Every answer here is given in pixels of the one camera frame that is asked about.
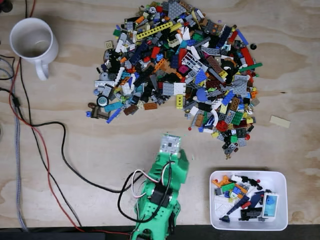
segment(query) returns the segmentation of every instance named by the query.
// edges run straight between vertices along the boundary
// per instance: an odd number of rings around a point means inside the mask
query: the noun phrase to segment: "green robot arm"
[[[148,173],[151,178],[159,180],[159,183],[146,180],[141,192],[146,194],[137,202],[138,219],[150,218],[160,204],[169,182],[169,167],[171,167],[169,190],[157,215],[146,223],[136,224],[132,240],[164,240],[176,226],[176,219],[181,209],[177,198],[181,184],[186,181],[189,168],[185,151],[180,150],[180,141],[181,138],[178,136],[162,137],[160,151]]]

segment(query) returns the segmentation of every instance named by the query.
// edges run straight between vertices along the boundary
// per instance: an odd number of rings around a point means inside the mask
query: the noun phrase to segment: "red wire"
[[[35,6],[36,6],[36,0],[33,0],[32,9],[31,9],[29,18],[31,18],[32,15],[34,14]]]
[[[32,17],[33,13],[34,13],[34,10],[35,10],[35,6],[36,6],[36,0],[33,0],[33,5],[32,5],[32,10],[31,10],[31,13],[30,13],[30,16],[29,17]],[[16,112],[14,111],[13,107],[12,107],[12,103],[11,103],[11,94],[12,94],[12,90],[13,90],[13,87],[15,85],[15,82],[16,82],[16,79],[17,79],[17,75],[18,75],[18,71],[19,71],[19,66],[20,66],[20,61],[18,62],[17,66],[16,66],[16,70],[15,70],[15,74],[14,74],[14,77],[13,77],[13,80],[12,80],[12,84],[11,84],[11,87],[10,87],[10,94],[9,94],[9,106],[13,112],[13,114],[21,121],[23,122],[24,124],[26,124],[27,126],[29,126],[30,128],[32,128],[40,137],[41,139],[41,142],[43,144],[43,147],[44,147],[44,152],[45,152],[45,157],[46,157],[46,164],[47,164],[47,180],[48,180],[48,185],[49,185],[49,188],[50,188],[50,191],[52,193],[52,195],[54,196],[57,204],[59,205],[60,209],[63,211],[63,213],[65,214],[65,216],[68,218],[68,220],[70,221],[70,223],[80,232],[85,232],[84,230],[82,230],[81,228],[79,228],[75,222],[71,219],[71,217],[68,215],[68,213],[64,210],[64,208],[62,207],[59,199],[57,198],[53,188],[52,188],[52,185],[51,185],[51,182],[50,182],[50,162],[49,162],[49,155],[48,155],[48,150],[47,150],[47,146],[46,146],[46,142],[42,136],[42,134],[40,133],[40,131],[36,128],[36,127],[33,127],[32,125],[30,125],[28,122],[24,121],[23,119],[21,119],[18,114],[16,114]],[[108,234],[121,234],[121,235],[130,235],[129,233],[126,233],[126,232],[113,232],[113,231],[104,231],[104,230],[93,230],[92,232],[103,232],[103,233],[108,233]]]

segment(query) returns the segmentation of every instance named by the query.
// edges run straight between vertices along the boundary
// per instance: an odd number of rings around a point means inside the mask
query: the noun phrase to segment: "green lego brick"
[[[237,137],[237,136],[232,135],[232,136],[230,137],[230,142],[236,143],[237,141],[238,141],[238,137]]]
[[[115,30],[113,31],[113,35],[114,35],[114,36],[117,36],[117,37],[120,37],[121,31],[118,30],[118,29],[115,29]]]
[[[196,40],[197,42],[201,42],[204,39],[204,37],[199,33],[194,33],[192,35],[192,39]]]
[[[262,63],[259,62],[259,63],[253,64],[253,65],[251,65],[251,66],[247,66],[247,67],[240,68],[240,69],[239,69],[239,72],[242,73],[242,72],[245,72],[245,71],[247,71],[247,70],[255,69],[255,68],[261,67],[261,66],[262,66]]]
[[[243,113],[243,112],[237,111],[237,112],[235,113],[235,115],[234,115],[231,123],[234,124],[234,125],[239,125],[243,116],[244,116],[244,113]]]
[[[221,186],[221,190],[222,190],[222,192],[226,192],[226,191],[229,191],[231,189],[234,189],[234,187],[235,187],[235,183],[232,182],[232,183],[229,183],[229,184]]]

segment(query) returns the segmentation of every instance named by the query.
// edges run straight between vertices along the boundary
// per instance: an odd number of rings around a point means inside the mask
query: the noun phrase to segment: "gray cable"
[[[1,71],[5,72],[8,77],[10,77],[10,74],[7,70],[0,68]],[[12,87],[12,93],[15,93],[15,86]],[[18,109],[13,106],[14,112],[17,114]],[[15,205],[16,205],[16,212],[17,212],[17,218],[19,221],[19,224],[24,232],[28,232],[28,228],[26,226],[26,223],[22,217],[21,213],[21,173],[20,173],[20,121],[19,119],[14,116],[15,121],[15,135],[14,135],[14,145],[15,145],[15,160],[16,160],[16,193],[15,193]]]

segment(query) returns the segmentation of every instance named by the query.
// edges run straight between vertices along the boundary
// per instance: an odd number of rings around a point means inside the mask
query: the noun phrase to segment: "yellow lego beam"
[[[176,95],[176,108],[182,109],[184,107],[184,96],[182,94]]]
[[[157,32],[160,32],[160,31],[162,31],[162,30],[164,30],[164,29],[168,29],[168,28],[172,27],[173,25],[174,25],[174,24],[172,23],[172,21],[169,21],[169,22],[167,22],[167,23],[165,23],[165,24],[162,24],[162,25],[160,25],[160,26],[156,26],[156,27],[153,28],[153,29],[150,29],[150,30],[145,31],[145,32],[143,32],[143,33],[137,34],[137,35],[136,35],[136,39],[137,39],[137,40],[144,39],[144,38],[146,38],[146,37],[148,37],[148,36],[150,36],[150,35],[152,35],[152,34],[156,34]]]

